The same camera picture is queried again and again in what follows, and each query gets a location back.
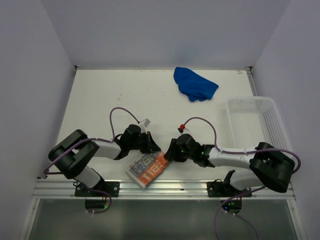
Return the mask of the rabbit print towel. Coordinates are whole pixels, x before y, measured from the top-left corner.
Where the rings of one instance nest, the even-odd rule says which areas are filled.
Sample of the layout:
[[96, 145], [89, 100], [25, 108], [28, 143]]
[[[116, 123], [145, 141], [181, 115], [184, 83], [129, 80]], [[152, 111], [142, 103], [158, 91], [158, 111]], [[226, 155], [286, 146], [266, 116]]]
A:
[[146, 153], [132, 162], [126, 169], [128, 176], [145, 189], [159, 175], [163, 173], [169, 162], [162, 151]]

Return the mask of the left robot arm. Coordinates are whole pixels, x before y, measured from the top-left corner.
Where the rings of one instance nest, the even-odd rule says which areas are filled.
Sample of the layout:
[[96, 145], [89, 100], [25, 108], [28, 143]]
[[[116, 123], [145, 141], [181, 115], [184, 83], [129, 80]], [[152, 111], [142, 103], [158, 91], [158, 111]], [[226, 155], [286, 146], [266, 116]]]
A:
[[121, 160], [130, 151], [140, 151], [142, 154], [153, 154], [161, 151], [152, 135], [143, 124], [131, 124], [123, 133], [113, 140], [89, 138], [87, 134], [77, 129], [56, 145], [48, 154], [50, 166], [59, 169], [67, 179], [74, 179], [86, 186], [92, 196], [103, 193], [103, 178], [88, 166], [93, 157]]

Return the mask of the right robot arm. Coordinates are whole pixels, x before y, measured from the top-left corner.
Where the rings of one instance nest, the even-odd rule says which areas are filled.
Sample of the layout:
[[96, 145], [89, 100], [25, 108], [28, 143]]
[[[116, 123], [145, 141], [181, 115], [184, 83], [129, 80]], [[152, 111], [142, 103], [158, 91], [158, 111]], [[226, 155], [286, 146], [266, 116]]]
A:
[[223, 192], [235, 196], [251, 187], [265, 186], [285, 193], [294, 173], [295, 162], [266, 142], [249, 149], [225, 148], [200, 144], [190, 134], [173, 138], [164, 155], [168, 162], [192, 160], [200, 167], [232, 167], [223, 183]]

